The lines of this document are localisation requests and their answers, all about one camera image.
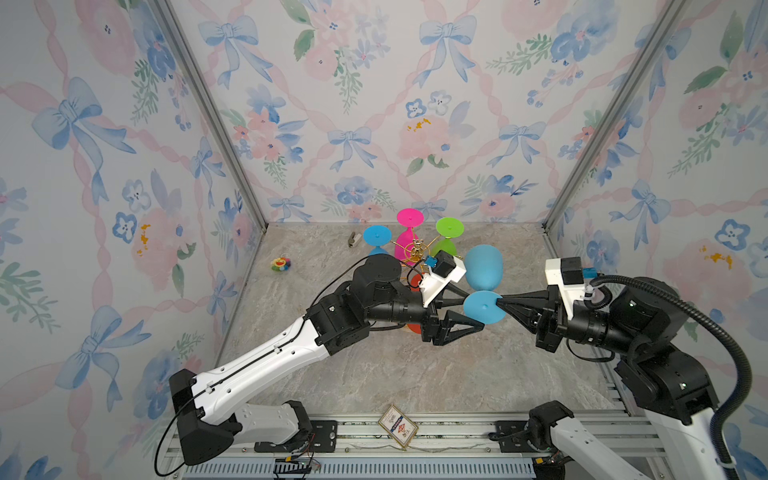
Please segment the red wine glass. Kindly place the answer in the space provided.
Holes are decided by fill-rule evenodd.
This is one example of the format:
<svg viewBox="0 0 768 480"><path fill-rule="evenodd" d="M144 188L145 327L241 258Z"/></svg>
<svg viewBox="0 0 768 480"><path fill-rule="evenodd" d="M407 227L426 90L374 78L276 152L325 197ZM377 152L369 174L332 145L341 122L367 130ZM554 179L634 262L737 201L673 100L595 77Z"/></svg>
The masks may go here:
<svg viewBox="0 0 768 480"><path fill-rule="evenodd" d="M421 280L422 280L422 275L420 273L410 273L409 274L409 276L408 276L408 285L409 285L410 289L413 292L416 292L416 293L420 292ZM420 327L419 324L409 324L408 328L412 332L414 332L416 334L420 334L421 333L421 327Z"/></svg>

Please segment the light blue wine glass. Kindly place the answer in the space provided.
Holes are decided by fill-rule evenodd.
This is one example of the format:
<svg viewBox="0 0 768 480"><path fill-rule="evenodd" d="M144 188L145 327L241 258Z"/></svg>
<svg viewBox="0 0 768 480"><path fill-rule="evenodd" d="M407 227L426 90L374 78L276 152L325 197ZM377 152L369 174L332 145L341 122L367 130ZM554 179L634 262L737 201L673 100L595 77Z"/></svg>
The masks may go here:
<svg viewBox="0 0 768 480"><path fill-rule="evenodd" d="M464 314L486 325L500 322L505 312L496 304L501 296L495 289L504 274L501 252L491 245L478 245L468 251L464 264L465 278L474 290L463 302Z"/></svg>

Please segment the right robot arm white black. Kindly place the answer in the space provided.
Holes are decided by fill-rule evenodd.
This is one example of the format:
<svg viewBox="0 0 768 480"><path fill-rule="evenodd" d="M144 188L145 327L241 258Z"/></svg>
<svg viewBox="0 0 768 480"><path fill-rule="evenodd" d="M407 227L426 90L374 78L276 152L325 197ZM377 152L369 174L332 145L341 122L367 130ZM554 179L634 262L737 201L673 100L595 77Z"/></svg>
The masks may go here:
<svg viewBox="0 0 768 480"><path fill-rule="evenodd" d="M555 351L561 340L590 344L618 357L615 368L638 407L690 426L696 414L713 416L708 436L718 467L738 476L736 455L724 436L727 419L744 403L753 383L750 362L736 340L667 284L651 278L598 275L579 289L502 296L497 307L526 325L538 347ZM718 340L731 356L736 385L719 402L704 366L672 343L689 320Z"/></svg>

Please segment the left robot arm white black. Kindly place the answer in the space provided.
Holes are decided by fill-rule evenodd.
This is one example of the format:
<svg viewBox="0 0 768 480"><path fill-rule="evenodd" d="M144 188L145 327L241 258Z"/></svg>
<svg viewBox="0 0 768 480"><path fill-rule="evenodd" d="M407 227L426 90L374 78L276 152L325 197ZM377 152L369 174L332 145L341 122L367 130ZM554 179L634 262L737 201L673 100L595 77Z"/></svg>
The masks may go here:
<svg viewBox="0 0 768 480"><path fill-rule="evenodd" d="M436 273L424 275L424 286L414 288L401 279L401 261L387 254L367 256L348 268L350 280L331 281L303 316L269 341L210 371L174 373L169 379L174 417L168 427L177 432L184 466L208 462L238 443L267 453L309 450L319 436L300 402L259 406L250 399L373 331L418 325L423 341L433 346L482 331L483 323L461 313L438 314L443 292L453 290L465 269L450 255L437 266Z"/></svg>

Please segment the magenta wine glass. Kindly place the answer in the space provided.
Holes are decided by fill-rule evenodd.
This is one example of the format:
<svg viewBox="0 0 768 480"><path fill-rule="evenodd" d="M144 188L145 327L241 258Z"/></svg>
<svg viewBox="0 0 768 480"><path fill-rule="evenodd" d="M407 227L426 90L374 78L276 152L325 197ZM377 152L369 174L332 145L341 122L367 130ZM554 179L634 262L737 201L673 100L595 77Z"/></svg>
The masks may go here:
<svg viewBox="0 0 768 480"><path fill-rule="evenodd" d="M414 242L418 240L414 229L424 222L423 213L415 208L405 208L398 212L397 222L404 228L404 231L394 241L394 256L396 259L413 264L411 254L414 249Z"/></svg>

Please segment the green wine glass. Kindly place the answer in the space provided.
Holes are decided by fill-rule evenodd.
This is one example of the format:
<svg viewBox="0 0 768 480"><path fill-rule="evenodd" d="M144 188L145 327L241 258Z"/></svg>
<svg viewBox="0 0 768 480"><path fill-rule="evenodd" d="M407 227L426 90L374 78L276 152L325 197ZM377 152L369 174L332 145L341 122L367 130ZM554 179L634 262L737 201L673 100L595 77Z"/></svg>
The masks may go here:
<svg viewBox="0 0 768 480"><path fill-rule="evenodd" d="M463 235L464 224L453 217L443 217L436 222L436 231L440 239L434 242L429 249L432 257L437 257L440 252L456 256L457 248L454 240Z"/></svg>

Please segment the cyan wine glass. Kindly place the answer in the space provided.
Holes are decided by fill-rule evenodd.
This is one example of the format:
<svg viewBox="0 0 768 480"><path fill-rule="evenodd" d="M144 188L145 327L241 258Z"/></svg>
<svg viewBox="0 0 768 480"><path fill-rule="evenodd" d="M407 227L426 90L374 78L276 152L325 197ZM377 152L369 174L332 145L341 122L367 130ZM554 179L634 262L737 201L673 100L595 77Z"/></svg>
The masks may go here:
<svg viewBox="0 0 768 480"><path fill-rule="evenodd" d="M363 232L364 242L372 247L370 255L387 255L388 252L384 246L388 245L391 239L392 232L383 225L372 225Z"/></svg>

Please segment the small beige tape dispenser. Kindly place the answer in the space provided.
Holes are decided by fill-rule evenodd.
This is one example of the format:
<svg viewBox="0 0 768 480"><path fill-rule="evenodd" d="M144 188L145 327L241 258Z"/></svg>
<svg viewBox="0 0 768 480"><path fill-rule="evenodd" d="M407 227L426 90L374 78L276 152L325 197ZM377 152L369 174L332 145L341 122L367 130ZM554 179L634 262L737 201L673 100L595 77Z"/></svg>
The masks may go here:
<svg viewBox="0 0 768 480"><path fill-rule="evenodd" d="M348 246L354 248L362 239L361 234L354 234L348 238Z"/></svg>

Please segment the small framed card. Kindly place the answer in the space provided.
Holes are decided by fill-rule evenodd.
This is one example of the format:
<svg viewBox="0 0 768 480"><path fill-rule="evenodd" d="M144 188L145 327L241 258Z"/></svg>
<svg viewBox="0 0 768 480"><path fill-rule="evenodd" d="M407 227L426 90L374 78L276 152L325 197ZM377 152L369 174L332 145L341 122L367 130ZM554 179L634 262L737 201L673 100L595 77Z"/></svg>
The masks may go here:
<svg viewBox="0 0 768 480"><path fill-rule="evenodd" d="M378 420L378 425L402 448L407 448L418 432L418 425L398 407L390 405Z"/></svg>

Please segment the rainbow flower plush toy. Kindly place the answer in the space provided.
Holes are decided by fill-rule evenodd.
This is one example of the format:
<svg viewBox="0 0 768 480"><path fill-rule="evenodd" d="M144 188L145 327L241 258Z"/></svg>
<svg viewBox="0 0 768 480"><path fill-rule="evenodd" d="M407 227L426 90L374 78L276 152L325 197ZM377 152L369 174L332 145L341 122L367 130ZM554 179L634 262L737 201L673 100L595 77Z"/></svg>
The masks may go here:
<svg viewBox="0 0 768 480"><path fill-rule="evenodd" d="M287 257L278 257L271 262L271 269L276 272L287 271L291 268L292 261Z"/></svg>

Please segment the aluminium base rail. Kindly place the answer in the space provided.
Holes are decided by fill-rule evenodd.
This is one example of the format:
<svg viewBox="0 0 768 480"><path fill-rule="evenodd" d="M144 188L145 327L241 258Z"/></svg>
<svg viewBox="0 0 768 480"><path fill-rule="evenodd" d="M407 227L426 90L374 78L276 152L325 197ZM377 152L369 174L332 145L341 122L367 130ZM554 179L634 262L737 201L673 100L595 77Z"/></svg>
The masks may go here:
<svg viewBox="0 0 768 480"><path fill-rule="evenodd" d="M259 453L251 444L228 448L197 466L184 463L176 436L156 454L156 472L168 479L543 479L582 478L586 470L562 447L535 449L523 439L525 412L411 415L417 431L408 445L395 441L377 414L321 415L333 422L297 457Z"/></svg>

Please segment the aluminium corner post right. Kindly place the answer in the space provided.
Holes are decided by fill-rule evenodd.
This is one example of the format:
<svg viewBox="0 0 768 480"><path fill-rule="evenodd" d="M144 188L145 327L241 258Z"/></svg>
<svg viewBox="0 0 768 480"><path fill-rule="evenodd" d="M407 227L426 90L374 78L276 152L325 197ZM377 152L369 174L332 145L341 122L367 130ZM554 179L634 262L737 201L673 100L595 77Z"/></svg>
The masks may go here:
<svg viewBox="0 0 768 480"><path fill-rule="evenodd" d="M639 49L630 64L625 80L615 91L611 102L604 111L602 120L597 125L593 139L587 143L582 156L577 160L574 169L567 177L563 189L557 195L554 206L543 221L542 227L546 234L554 231L564 215L568 202L576 193L613 129L619 124L625 110L632 103L641 83L650 74L653 65L664 50L664 46L682 21L682 16L689 4L690 1L685 0L665 1L662 4L657 20L652 24L646 37L646 43Z"/></svg>

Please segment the aluminium corner post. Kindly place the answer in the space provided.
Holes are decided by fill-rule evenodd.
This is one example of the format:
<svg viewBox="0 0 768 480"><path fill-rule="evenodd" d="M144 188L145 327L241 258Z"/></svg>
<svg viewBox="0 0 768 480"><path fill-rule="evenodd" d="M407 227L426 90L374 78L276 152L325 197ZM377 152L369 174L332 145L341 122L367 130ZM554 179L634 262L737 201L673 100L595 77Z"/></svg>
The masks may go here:
<svg viewBox="0 0 768 480"><path fill-rule="evenodd" d="M557 195L554 206L543 221L542 227L546 234L554 231L564 215L568 202L576 193L613 129L619 124L625 110L632 103L641 83L650 74L653 65L664 50L664 46L682 21L682 16L689 4L690 1L685 0L665 1L662 4L657 20L652 24L646 37L646 43L639 49L630 64L625 80L615 91L611 102L604 111L602 120L597 125L593 139L587 143L582 156L577 160L574 169L567 177L563 189Z"/></svg>
<svg viewBox="0 0 768 480"><path fill-rule="evenodd" d="M254 189L248 180L247 172L235 151L232 140L225 131L224 122L218 112L211 91L205 82L200 65L181 28L173 5L170 1L165 0L149 0L148 5L156 16L161 30L169 42L172 53L177 56L180 69L187 77L191 93L202 112L203 120L210 128L212 137L223 154L224 162L232 172L235 183L244 196L246 207L253 215L260 233L264 234L267 231L268 223L258 205Z"/></svg>

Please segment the aluminium corner post left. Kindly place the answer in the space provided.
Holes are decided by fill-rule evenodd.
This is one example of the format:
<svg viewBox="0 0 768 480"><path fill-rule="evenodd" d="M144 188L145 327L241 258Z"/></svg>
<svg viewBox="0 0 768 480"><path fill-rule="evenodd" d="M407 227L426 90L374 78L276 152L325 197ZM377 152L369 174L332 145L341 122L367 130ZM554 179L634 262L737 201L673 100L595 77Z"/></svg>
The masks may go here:
<svg viewBox="0 0 768 480"><path fill-rule="evenodd" d="M225 131L224 122L218 112L211 91L205 82L200 65L181 28L173 5L170 1L165 0L149 0L148 5L156 16L161 30L169 42L172 53L177 56L180 69L187 77L191 93L202 112L203 120L210 128L212 137L223 154L224 162L232 172L235 183L244 196L246 207L253 215L260 233L264 234L267 231L268 223L258 205L254 189L248 180L247 172L235 151L232 140Z"/></svg>

